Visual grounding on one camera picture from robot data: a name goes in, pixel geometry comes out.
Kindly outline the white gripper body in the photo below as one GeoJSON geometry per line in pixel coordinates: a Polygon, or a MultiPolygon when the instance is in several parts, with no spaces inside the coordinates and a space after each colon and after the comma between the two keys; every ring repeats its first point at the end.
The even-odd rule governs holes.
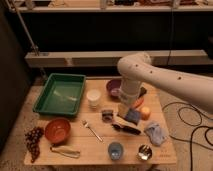
{"type": "Polygon", "coordinates": [[[119,89],[120,101],[126,106],[131,106],[139,97],[141,84],[141,81],[122,78],[119,89]]]}

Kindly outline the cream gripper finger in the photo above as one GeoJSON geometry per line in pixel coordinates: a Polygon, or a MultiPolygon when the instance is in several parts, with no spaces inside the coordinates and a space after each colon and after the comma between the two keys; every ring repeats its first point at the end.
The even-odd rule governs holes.
{"type": "Polygon", "coordinates": [[[127,107],[126,105],[120,103],[118,105],[118,113],[117,113],[117,115],[119,117],[121,117],[121,118],[125,118],[127,113],[128,113],[128,111],[129,111],[129,107],[127,107]]]}

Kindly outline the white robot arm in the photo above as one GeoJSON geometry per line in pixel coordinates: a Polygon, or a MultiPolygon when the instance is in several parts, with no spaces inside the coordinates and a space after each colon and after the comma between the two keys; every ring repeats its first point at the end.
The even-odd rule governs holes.
{"type": "Polygon", "coordinates": [[[211,77],[155,67],[145,52],[122,57],[117,69],[122,76],[119,98],[125,106],[133,105],[145,82],[213,114],[211,77]]]}

